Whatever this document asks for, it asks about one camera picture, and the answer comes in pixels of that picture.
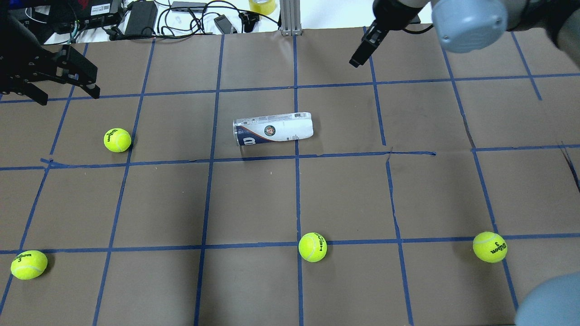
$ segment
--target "yellow-green tennis ball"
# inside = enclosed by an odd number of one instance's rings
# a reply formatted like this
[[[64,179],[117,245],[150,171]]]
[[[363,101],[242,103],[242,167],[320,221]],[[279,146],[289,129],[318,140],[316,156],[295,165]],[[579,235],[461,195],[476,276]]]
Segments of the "yellow-green tennis ball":
[[[300,256],[311,263],[318,262],[324,258],[327,249],[328,247],[324,237],[315,232],[305,234],[298,243]]]
[[[103,142],[108,150],[120,153],[131,146],[131,135],[125,129],[113,128],[105,133]]]
[[[482,232],[473,239],[473,252],[488,263],[497,263],[506,257],[508,245],[497,233]]]
[[[40,276],[48,265],[45,254],[37,250],[25,251],[12,261],[10,271],[20,280],[30,280]]]

